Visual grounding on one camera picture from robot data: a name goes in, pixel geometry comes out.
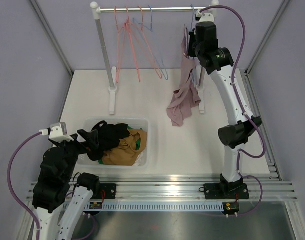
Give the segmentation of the green tank top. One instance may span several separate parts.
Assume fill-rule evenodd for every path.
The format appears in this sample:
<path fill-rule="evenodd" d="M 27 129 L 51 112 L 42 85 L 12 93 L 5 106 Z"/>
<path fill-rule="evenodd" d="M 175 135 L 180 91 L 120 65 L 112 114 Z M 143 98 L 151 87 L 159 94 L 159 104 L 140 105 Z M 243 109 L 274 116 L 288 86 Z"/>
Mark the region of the green tank top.
<path fill-rule="evenodd" d="M 122 139 L 118 147 L 105 151 L 99 163 L 109 166 L 132 166 L 145 148 L 146 143 L 140 138 L 136 140 L 128 137 Z"/>

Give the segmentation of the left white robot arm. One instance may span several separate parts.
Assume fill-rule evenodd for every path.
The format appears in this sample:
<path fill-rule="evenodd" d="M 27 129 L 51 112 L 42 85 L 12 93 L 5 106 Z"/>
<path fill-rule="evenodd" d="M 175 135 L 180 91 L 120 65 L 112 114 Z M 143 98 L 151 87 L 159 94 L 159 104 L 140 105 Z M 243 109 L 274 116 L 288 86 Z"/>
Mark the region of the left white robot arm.
<path fill-rule="evenodd" d="M 63 216 L 61 211 L 71 188 L 70 182 L 78 157 L 99 149 L 98 131 L 83 129 L 76 134 L 50 130 L 49 141 L 54 145 L 43 155 L 38 182 L 33 189 L 32 205 L 38 217 L 37 233 L 42 240 L 70 240 L 90 199 L 100 195 L 100 178 L 82 173 L 72 199 Z"/>

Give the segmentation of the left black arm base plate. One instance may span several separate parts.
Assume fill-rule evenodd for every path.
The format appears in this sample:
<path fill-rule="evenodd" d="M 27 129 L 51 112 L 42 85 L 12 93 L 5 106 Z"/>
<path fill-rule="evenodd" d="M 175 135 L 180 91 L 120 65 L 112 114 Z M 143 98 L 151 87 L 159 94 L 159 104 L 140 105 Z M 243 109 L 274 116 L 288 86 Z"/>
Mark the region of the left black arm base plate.
<path fill-rule="evenodd" d="M 92 196 L 92 200 L 115 200 L 117 185 L 115 183 L 101 183 Z"/>

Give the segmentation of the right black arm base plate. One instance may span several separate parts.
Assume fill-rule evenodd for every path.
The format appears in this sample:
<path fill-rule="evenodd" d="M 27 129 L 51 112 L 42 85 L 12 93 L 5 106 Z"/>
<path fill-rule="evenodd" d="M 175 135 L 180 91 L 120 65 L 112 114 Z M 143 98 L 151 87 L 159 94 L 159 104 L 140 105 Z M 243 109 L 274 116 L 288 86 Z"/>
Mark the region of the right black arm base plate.
<path fill-rule="evenodd" d="M 205 183 L 199 188 L 206 200 L 249 200 L 248 186 L 243 183 L 240 187 L 224 192 L 219 183 Z"/>

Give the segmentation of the blue hanger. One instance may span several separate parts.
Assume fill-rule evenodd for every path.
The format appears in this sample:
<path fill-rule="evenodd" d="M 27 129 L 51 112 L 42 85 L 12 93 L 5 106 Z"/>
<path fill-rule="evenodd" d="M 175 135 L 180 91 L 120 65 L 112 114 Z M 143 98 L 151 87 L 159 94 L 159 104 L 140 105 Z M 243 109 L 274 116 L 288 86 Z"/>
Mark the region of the blue hanger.
<path fill-rule="evenodd" d="M 188 29 L 187 27 L 185 27 L 185 47 L 186 47 L 187 52 L 189 51 L 189 40 L 190 40 L 189 32 L 191 32 L 193 30 L 193 23 L 194 23 L 194 19 L 195 19 L 194 5 L 191 4 L 190 7 L 191 7 L 191 12 L 192 12 L 190 28 Z M 191 81 L 194 84 L 194 86 L 196 85 L 195 72 L 196 72 L 196 69 L 194 68 L 190 73 Z"/>
<path fill-rule="evenodd" d="M 144 22 L 144 19 L 143 19 L 144 32 L 145 32 L 146 37 L 147 37 L 147 39 L 149 41 L 150 47 L 151 47 L 151 49 L 153 51 L 153 54 L 156 57 L 158 65 L 159 65 L 159 67 L 161 69 L 162 79 L 165 79 L 167 81 L 169 79 L 169 74 L 168 74 L 168 71 L 167 71 L 166 66 L 164 64 L 163 54 L 162 54 L 161 49 L 159 48 L 159 42 L 157 40 L 156 33 L 154 32 L 154 28 L 153 28 L 153 10 L 152 10 L 152 7 L 150 7 L 150 6 L 148 6 L 148 8 L 149 8 L 149 11 L 150 11 L 150 22 L 149 22 L 149 26 L 147 26 L 145 24 L 145 22 Z M 145 44 L 145 42 L 143 40 L 143 36 L 140 33 L 140 30 L 141 30 L 141 21 L 142 21 L 142 15 L 141 15 L 141 20 L 138 20 L 137 18 L 133 17 L 132 18 L 132 23 L 133 23 L 132 26 L 133 26 L 133 29 L 135 30 L 135 33 L 137 35 L 139 35 L 140 38 L 141 38 L 141 40 L 139 40 L 138 43 L 139 43 L 140 48 L 142 49 L 142 51 L 143 51 L 143 53 L 144 53 L 144 55 L 145 55 L 145 57 L 147 59 L 148 50 L 147 50 L 146 44 Z"/>

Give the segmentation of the pink tank top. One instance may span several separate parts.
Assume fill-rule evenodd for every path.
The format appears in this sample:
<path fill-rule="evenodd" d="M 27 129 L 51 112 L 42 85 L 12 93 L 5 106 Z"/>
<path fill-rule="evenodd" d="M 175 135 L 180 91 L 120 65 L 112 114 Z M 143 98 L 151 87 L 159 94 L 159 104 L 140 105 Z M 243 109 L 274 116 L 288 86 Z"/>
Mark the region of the pink tank top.
<path fill-rule="evenodd" d="M 180 84 L 173 92 L 171 102 L 166 109 L 167 116 L 174 127 L 182 127 L 185 119 L 192 116 L 192 109 L 201 103 L 193 82 L 196 61 L 188 55 L 188 29 L 184 28 L 181 42 Z"/>

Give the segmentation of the brown tank top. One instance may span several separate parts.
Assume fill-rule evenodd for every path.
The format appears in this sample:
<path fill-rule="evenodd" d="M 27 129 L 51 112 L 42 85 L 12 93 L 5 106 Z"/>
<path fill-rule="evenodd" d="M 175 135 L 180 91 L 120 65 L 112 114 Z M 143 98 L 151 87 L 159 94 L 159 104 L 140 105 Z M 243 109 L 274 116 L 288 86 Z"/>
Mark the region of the brown tank top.
<path fill-rule="evenodd" d="M 139 167 L 147 147 L 148 133 L 142 129 L 128 128 L 129 136 L 120 140 L 118 147 L 105 151 L 98 162 L 107 166 Z"/>

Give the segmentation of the white tank top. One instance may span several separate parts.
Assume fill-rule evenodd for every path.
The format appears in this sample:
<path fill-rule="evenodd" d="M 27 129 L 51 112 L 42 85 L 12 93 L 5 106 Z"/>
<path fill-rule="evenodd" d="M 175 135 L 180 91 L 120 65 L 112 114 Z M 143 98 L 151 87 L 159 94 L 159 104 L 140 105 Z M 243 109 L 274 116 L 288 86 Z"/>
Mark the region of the white tank top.
<path fill-rule="evenodd" d="M 142 152 L 138 155 L 136 161 L 132 165 L 133 167 L 142 167 L 146 164 L 146 157 L 145 154 Z"/>

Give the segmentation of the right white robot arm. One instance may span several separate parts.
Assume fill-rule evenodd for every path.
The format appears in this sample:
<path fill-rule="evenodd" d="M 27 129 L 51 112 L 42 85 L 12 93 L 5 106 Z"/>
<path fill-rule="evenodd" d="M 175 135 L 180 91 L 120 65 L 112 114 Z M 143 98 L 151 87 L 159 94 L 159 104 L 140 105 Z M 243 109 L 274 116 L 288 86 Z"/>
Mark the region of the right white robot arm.
<path fill-rule="evenodd" d="M 199 22 L 189 36 L 188 55 L 198 58 L 201 70 L 207 72 L 215 83 L 228 119 L 228 125 L 218 130 L 218 137 L 224 145 L 224 170 L 220 181 L 206 183 L 200 191 L 207 200 L 247 200 L 248 187 L 238 169 L 241 150 L 262 120 L 253 115 L 239 93 L 233 58 L 227 48 L 219 47 L 216 25 L 211 21 Z"/>

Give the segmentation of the black tank top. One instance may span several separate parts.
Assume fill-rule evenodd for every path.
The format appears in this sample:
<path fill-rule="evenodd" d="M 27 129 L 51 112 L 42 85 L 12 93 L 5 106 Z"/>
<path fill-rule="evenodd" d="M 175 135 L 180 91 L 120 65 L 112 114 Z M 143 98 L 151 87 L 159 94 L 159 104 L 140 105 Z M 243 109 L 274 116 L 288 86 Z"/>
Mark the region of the black tank top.
<path fill-rule="evenodd" d="M 125 123 L 108 124 L 106 121 L 102 120 L 91 130 L 98 131 L 99 141 L 98 149 L 87 154 L 89 159 L 93 162 L 101 160 L 107 151 L 119 146 L 120 140 L 130 136 L 128 125 Z"/>

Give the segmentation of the pink wire hanger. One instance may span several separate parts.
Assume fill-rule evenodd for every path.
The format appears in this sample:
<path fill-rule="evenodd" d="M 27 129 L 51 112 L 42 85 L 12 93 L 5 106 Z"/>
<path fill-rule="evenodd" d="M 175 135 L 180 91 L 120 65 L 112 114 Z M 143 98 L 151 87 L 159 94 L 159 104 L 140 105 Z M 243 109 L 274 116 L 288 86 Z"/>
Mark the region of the pink wire hanger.
<path fill-rule="evenodd" d="M 116 67 L 116 83 L 120 83 L 120 74 L 124 61 L 125 44 L 126 44 L 126 33 L 127 33 L 127 22 L 120 25 L 117 18 L 117 8 L 114 8 L 114 18 L 117 29 L 117 67 Z"/>

